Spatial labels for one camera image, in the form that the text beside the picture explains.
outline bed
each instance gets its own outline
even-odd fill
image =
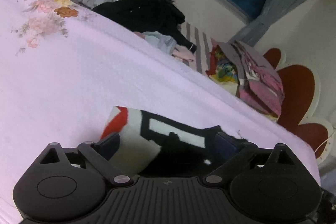
[[[45,146],[97,141],[115,105],[286,143],[320,183],[304,141],[111,20],[69,0],[0,0],[0,12],[0,223],[21,220],[12,190]]]

